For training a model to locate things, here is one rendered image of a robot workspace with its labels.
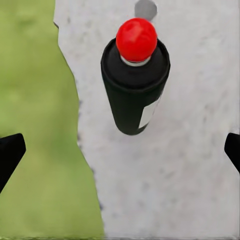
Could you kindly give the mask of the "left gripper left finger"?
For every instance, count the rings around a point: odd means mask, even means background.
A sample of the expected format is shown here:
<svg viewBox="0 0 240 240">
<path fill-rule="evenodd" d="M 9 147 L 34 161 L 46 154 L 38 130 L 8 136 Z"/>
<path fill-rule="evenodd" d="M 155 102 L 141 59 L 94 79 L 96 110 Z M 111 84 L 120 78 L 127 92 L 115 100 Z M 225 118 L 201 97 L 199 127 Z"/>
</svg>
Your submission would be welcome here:
<svg viewBox="0 0 240 240">
<path fill-rule="evenodd" d="M 21 133 L 0 138 L 0 191 L 5 187 L 25 152 L 26 145 Z"/>
</svg>

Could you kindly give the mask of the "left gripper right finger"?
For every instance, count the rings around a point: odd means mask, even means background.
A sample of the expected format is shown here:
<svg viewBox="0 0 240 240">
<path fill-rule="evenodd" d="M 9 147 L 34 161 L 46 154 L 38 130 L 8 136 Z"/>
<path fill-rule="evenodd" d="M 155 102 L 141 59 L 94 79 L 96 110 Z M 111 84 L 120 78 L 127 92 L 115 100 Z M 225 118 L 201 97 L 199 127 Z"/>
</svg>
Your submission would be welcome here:
<svg viewBox="0 0 240 240">
<path fill-rule="evenodd" d="M 240 173 L 240 134 L 229 133 L 227 135 L 224 151 Z"/>
</svg>

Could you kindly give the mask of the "insectifuge atomizer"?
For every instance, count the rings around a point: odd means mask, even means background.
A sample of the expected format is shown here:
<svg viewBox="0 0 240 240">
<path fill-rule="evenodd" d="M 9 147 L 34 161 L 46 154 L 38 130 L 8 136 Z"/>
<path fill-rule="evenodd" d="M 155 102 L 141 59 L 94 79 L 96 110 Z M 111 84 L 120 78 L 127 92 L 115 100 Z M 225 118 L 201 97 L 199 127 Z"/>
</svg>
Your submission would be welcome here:
<svg viewBox="0 0 240 240">
<path fill-rule="evenodd" d="M 147 127 L 165 90 L 170 56 L 151 21 L 158 8 L 138 0 L 136 17 L 126 20 L 105 47 L 101 74 L 118 129 L 129 136 Z"/>
</svg>

